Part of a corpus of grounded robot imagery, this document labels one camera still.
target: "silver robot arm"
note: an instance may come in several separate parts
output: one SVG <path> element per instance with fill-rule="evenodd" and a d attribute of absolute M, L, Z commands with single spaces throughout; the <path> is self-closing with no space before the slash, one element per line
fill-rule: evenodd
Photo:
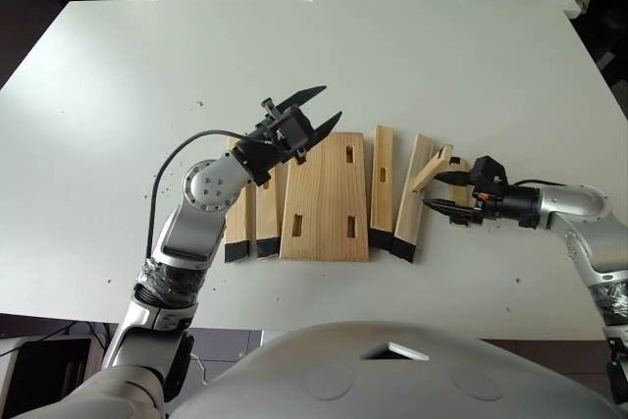
<path fill-rule="evenodd" d="M 628 402 L 628 227 L 612 214 L 608 197 L 584 185 L 534 180 L 510 185 L 503 166 L 489 156 L 476 160 L 469 173 L 445 172 L 436 179 L 474 185 L 477 200 L 473 208 L 449 200 L 425 201 L 453 220 L 481 224 L 485 218 L 507 218 L 523 228 L 551 231 L 565 241 L 569 257 L 602 315 L 611 349 L 607 373 L 613 398 L 617 403 Z"/>
<path fill-rule="evenodd" d="M 247 140 L 186 172 L 182 202 L 144 261 L 102 371 L 62 401 L 20 417 L 164 416 L 164 402 L 183 385 L 193 346 L 185 330 L 223 237 L 225 215 L 247 184 L 265 183 L 280 162 L 304 162 L 307 151 L 331 132 L 340 112 L 314 130 L 299 109 L 325 88 L 301 90 L 277 107 L 265 100 L 266 117 Z"/>

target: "wooden board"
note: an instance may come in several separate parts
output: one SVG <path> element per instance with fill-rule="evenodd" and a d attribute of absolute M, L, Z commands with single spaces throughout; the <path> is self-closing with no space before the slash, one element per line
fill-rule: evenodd
<path fill-rule="evenodd" d="M 390 249 L 394 230 L 393 141 L 394 130 L 377 125 L 373 146 L 369 242 L 371 246 L 384 249 Z"/>
<path fill-rule="evenodd" d="M 238 139 L 229 137 L 228 147 L 232 149 Z M 227 212 L 225 227 L 225 261 L 233 262 L 248 256 L 251 241 L 249 200 L 251 185 L 247 185 L 239 198 Z"/>
<path fill-rule="evenodd" d="M 333 132 L 289 162 L 281 258 L 368 261 L 367 224 L 362 133 Z"/>
<path fill-rule="evenodd" d="M 449 164 L 449 158 L 452 152 L 453 146 L 451 144 L 443 146 L 439 153 L 434 156 L 412 180 L 412 191 L 421 191 L 425 188 L 434 176 Z"/>
<path fill-rule="evenodd" d="M 412 191 L 412 182 L 423 168 L 430 162 L 436 144 L 423 134 L 414 138 L 412 155 L 405 174 L 403 194 L 394 227 L 394 241 L 391 253 L 408 262 L 414 258 L 423 213 L 423 191 Z"/>
<path fill-rule="evenodd" d="M 281 217 L 279 213 L 279 188 L 277 169 L 269 171 L 270 180 L 257 187 L 255 205 L 255 233 L 258 258 L 279 253 Z"/>

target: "gray floor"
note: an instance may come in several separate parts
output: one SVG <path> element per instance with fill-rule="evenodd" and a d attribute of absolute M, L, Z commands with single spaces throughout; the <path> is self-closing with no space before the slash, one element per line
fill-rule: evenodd
<path fill-rule="evenodd" d="M 55 0 L 0 0 L 0 86 L 25 57 L 37 38 L 59 13 Z M 620 83 L 613 89 L 618 102 L 628 102 L 628 86 Z M 41 336 L 59 329 L 67 321 L 23 318 L 0 314 L 0 338 Z M 73 333 L 87 333 L 85 325 L 73 327 Z M 259 332 L 193 330 L 194 351 L 212 379 L 230 368 L 241 357 L 259 345 Z M 493 341 L 502 348 L 533 360 L 609 397 L 604 366 L 608 350 L 604 342 Z M 201 370 L 196 362 L 189 368 L 183 393 L 169 405 L 172 410 L 186 397 L 202 388 Z"/>

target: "rectangular slot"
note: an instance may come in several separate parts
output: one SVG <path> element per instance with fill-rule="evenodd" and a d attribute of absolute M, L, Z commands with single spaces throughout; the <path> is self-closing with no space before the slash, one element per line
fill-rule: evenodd
<path fill-rule="evenodd" d="M 346 236 L 355 239 L 355 217 L 349 216 L 346 219 Z"/>
<path fill-rule="evenodd" d="M 292 237 L 301 237 L 301 231 L 303 229 L 303 215 L 294 215 L 292 221 Z"/>
<path fill-rule="evenodd" d="M 388 342 L 361 355 L 362 360 L 422 360 L 427 362 L 430 356 L 398 343 Z"/>

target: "wooden block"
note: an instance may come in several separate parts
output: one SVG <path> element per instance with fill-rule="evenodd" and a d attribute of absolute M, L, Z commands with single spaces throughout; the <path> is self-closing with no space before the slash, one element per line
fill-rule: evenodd
<path fill-rule="evenodd" d="M 230 137 L 228 147 L 232 149 L 238 140 Z M 227 212 L 225 227 L 225 262 L 234 262 L 248 256 L 251 241 L 250 216 L 248 211 L 251 185 L 247 185 L 239 198 Z"/>
<path fill-rule="evenodd" d="M 453 146 L 446 144 L 439 153 L 428 162 L 419 174 L 412 180 L 412 191 L 421 191 L 434 176 L 441 172 L 448 164 Z"/>
<path fill-rule="evenodd" d="M 449 169 L 451 171 L 469 172 L 469 164 L 461 157 L 452 157 L 449 159 Z M 449 199 L 453 200 L 456 205 L 469 206 L 469 188 L 460 185 L 449 185 Z M 469 224 L 463 220 L 457 220 L 453 217 L 449 218 L 449 222 L 455 226 L 466 228 Z"/>
<path fill-rule="evenodd" d="M 271 175 L 271 179 L 257 187 L 255 232 L 257 239 L 257 257 L 260 259 L 279 254 L 281 242 L 277 169 L 271 169 L 269 174 Z"/>
<path fill-rule="evenodd" d="M 375 128 L 369 244 L 386 250 L 391 250 L 394 230 L 393 141 L 393 129 L 381 125 Z"/>
<path fill-rule="evenodd" d="M 281 258 L 368 261 L 367 226 L 362 133 L 333 132 L 289 162 Z"/>
<path fill-rule="evenodd" d="M 412 191 L 412 182 L 421 169 L 430 162 L 435 147 L 436 144 L 432 139 L 418 134 L 414 139 L 410 163 L 405 174 L 405 184 L 396 218 L 391 254 L 408 262 L 412 262 L 414 259 L 424 206 L 423 191 Z"/>

